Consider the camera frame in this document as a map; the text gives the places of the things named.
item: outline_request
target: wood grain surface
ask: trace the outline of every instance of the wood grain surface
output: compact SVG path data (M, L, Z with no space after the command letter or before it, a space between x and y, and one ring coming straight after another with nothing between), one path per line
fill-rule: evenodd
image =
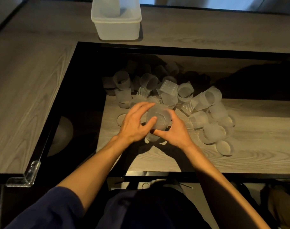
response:
M0 173L24 173L73 45L0 40Z
M236 120L235 152L231 157L219 154L214 144L202 143L199 130L195 131L188 117L175 110L184 120L192 140L211 162L226 173L290 173L290 101L223 99L222 102ZM117 105L115 96L106 97L97 151L119 132L116 119L127 111ZM169 143L134 144L124 151L124 158L118 160L114 169L193 171L184 153Z
M29 0L3 37L102 42L89 2ZM290 53L290 16L142 6L141 38L108 42L181 48Z

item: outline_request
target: forearm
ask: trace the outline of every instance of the forearm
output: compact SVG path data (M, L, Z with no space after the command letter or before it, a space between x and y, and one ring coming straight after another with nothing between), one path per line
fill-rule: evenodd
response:
M130 142L125 138L114 136L104 148L82 164L57 186L71 189L79 197L83 207L87 210L117 158L129 144Z
M261 216L208 160L198 146L193 143L183 148L183 150L195 168L205 197L219 227L269 228ZM231 225L229 225L227 218L231 215L236 217L230 221Z

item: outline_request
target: shirt sleeve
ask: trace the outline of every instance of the shirt sleeve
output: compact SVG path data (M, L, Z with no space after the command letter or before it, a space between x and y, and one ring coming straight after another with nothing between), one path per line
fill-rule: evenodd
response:
M73 191L54 187L18 215L6 229L75 229L83 214L82 203Z

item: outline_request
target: white plastic box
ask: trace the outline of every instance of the white plastic box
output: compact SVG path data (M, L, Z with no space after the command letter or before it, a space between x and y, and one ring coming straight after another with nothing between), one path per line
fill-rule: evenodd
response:
M142 20L139 0L119 0L120 15L116 1L111 8L102 7L107 2L93 0L91 20L96 26L98 36L102 40L135 40L139 38Z

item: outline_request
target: person's right hand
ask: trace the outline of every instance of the person's right hand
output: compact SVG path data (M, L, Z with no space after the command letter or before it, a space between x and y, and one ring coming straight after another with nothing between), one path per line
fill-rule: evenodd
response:
M172 116L172 126L168 131L161 131L161 130L151 130L156 136L162 137L164 140L168 141L174 146L179 147L180 149L184 150L185 148L192 145L194 142L189 136L187 131L186 125L181 120L174 110L169 109L169 113Z

